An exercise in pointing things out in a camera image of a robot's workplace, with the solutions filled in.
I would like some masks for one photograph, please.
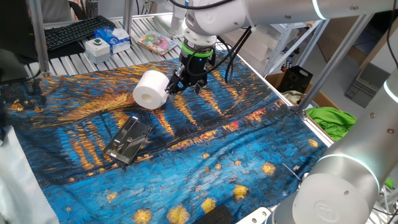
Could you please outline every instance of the cable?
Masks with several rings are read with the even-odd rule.
[[[138,0],[136,0],[137,3],[137,15],[139,15],[139,5],[138,5]]]
[[[391,45],[390,45],[390,33],[391,33],[391,27],[392,27],[392,24],[394,23],[394,19],[395,19],[395,15],[396,15],[396,6],[397,6],[397,0],[394,0],[394,5],[392,7],[392,15],[391,15],[391,20],[390,20],[390,26],[389,26],[388,31],[387,31],[387,46],[388,46],[388,49],[390,50],[392,59],[394,59],[394,62],[396,63],[396,67],[398,68],[397,59],[396,59],[394,53],[392,52]]]
[[[227,44],[220,36],[217,36],[217,39],[218,39],[222,44],[224,44],[226,50],[229,52],[229,46],[230,46],[230,45]],[[233,61],[232,55],[229,56],[229,63],[231,63],[231,61]],[[229,72],[229,70],[226,70],[226,71],[225,71],[225,75],[224,75],[224,80],[225,80],[225,83],[227,83],[227,84],[231,81],[232,76],[234,75],[234,64],[233,64],[233,63],[231,64],[231,75],[229,76],[229,78],[228,78],[228,72]]]
[[[377,208],[373,208],[374,210],[376,210],[376,211],[378,211],[378,212],[381,212],[381,213],[383,213],[383,214],[385,214],[385,215],[393,215],[393,216],[396,216],[397,214],[390,214],[390,213],[387,213],[387,212],[385,212],[385,211],[382,211],[382,210],[378,210]]]
[[[212,8],[212,7],[220,6],[220,5],[222,5],[222,4],[228,3],[228,2],[233,1],[233,0],[219,1],[219,2],[216,2],[216,3],[214,3],[214,4],[207,5],[207,6],[186,6],[186,5],[183,5],[183,4],[179,4],[179,3],[175,2],[174,0],[169,0],[169,1],[170,1],[173,5],[178,6],[178,7],[181,7],[181,8],[183,8],[183,9],[202,10],[202,9],[210,9],[210,8]]]
[[[394,219],[394,217],[397,215],[397,213],[398,213],[398,209],[395,210],[394,214],[392,214],[392,217],[390,218],[390,220],[386,224],[390,224],[391,221]]]
[[[40,74],[41,74],[41,71],[40,71],[40,69],[39,69],[39,71],[37,71],[37,73],[36,73],[33,77],[27,78],[27,79],[26,79],[25,81],[23,81],[23,82],[31,81],[32,79],[37,78]]]
[[[187,66],[185,67],[185,69],[187,69],[188,74],[191,75],[191,76],[201,76],[201,75],[209,74],[210,72],[214,71],[216,68],[218,68],[218,67],[219,67],[219,66],[220,66],[220,65],[221,65],[221,64],[222,64],[222,63],[235,51],[235,49],[238,47],[238,44],[240,44],[240,42],[245,38],[246,34],[249,33],[249,32],[251,33],[251,27],[249,27],[249,28],[243,33],[243,35],[242,35],[241,38],[237,41],[237,43],[236,43],[235,46],[232,48],[232,50],[231,50],[230,52],[228,52],[228,54],[227,54],[218,64],[216,64],[216,65],[215,65],[213,68],[211,68],[210,70],[205,71],[205,72],[200,73],[200,74],[194,74],[194,73],[192,73],[192,72],[190,71],[190,69],[189,69],[189,64],[190,64],[190,62],[191,62],[193,56],[195,56],[195,54],[197,54],[199,51],[205,50],[205,49],[212,49],[212,47],[202,47],[202,48],[196,50],[196,51],[191,55],[191,57],[188,59],[188,61],[187,61]]]
[[[238,48],[235,50],[235,53],[234,53],[234,55],[232,56],[232,59],[229,61],[229,64],[228,64],[228,66],[227,66],[227,68],[226,68],[226,74],[228,74],[229,68],[231,68],[231,67],[233,66],[235,57],[238,55],[238,52],[239,52],[239,51],[241,50],[241,48],[243,47],[244,43],[245,43],[245,42],[247,41],[247,39],[249,38],[250,34],[251,34],[251,29],[249,29],[249,32],[246,34],[246,36],[244,37],[244,39],[242,40],[242,42],[240,43],[240,45],[238,46]],[[231,71],[231,76],[230,76],[228,82],[227,82],[227,79],[225,78],[225,83],[228,84],[228,83],[232,80],[232,75],[233,75],[233,74],[232,74],[232,71]]]
[[[152,2],[152,3],[150,4],[149,11],[148,11],[148,9],[145,11],[145,15],[151,12],[152,6],[153,6],[153,5],[154,5],[154,3]]]
[[[0,85],[19,85],[19,84],[22,84],[22,83],[25,83],[25,82],[28,82],[28,81],[31,81],[31,80],[37,78],[40,74],[41,74],[41,71],[39,69],[39,71],[33,77],[26,78],[24,80],[21,80],[21,78],[20,78],[20,79],[17,79],[17,80],[4,81],[4,82],[0,82]]]

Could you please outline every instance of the green fabric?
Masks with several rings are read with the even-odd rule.
[[[308,109],[307,114],[334,141],[344,137],[356,122],[356,118],[353,115],[327,106]]]
[[[394,187],[394,181],[389,177],[389,178],[387,178],[385,185],[388,188],[392,189]]]

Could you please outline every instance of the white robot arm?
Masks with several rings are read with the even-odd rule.
[[[180,56],[183,65],[165,90],[173,95],[188,86],[206,85],[207,73],[201,62],[209,56],[215,35],[260,24],[358,16],[392,6],[393,0],[190,0],[189,8],[183,6],[188,8]],[[178,88],[178,82],[184,87]],[[284,200],[266,224],[365,223],[388,174],[398,163],[397,112],[396,70],[349,133],[327,150],[300,190]]]

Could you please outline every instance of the white cylinder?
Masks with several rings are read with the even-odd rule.
[[[154,110],[166,103],[168,94],[164,89],[167,84],[169,79],[163,73],[149,70],[143,74],[132,95],[138,105]]]

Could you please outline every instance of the keyboard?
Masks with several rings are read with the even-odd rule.
[[[94,35],[94,30],[102,27],[115,27],[115,25],[103,16],[96,16],[59,29],[46,30],[45,43],[47,44],[47,50],[54,50],[74,41],[92,36]]]

